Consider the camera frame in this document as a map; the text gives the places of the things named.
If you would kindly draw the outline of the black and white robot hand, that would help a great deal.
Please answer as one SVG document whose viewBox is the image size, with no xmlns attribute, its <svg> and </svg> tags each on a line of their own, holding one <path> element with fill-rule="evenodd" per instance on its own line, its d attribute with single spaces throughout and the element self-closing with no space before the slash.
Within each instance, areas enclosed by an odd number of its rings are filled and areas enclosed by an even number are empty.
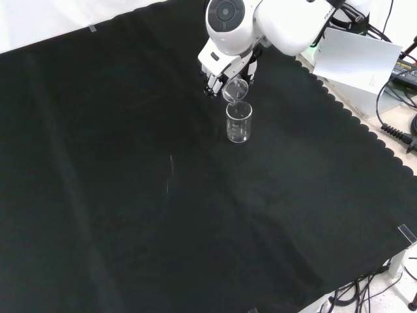
<svg viewBox="0 0 417 313">
<path fill-rule="evenodd" d="M 250 50 L 244 57 L 226 55 L 218 49 L 211 39 L 208 39 L 197 57 L 201 71 L 205 75 L 205 94 L 216 97 L 224 86 L 235 78 L 242 79 L 251 85 L 260 55 L 261 48 L 258 46 Z"/>
</svg>

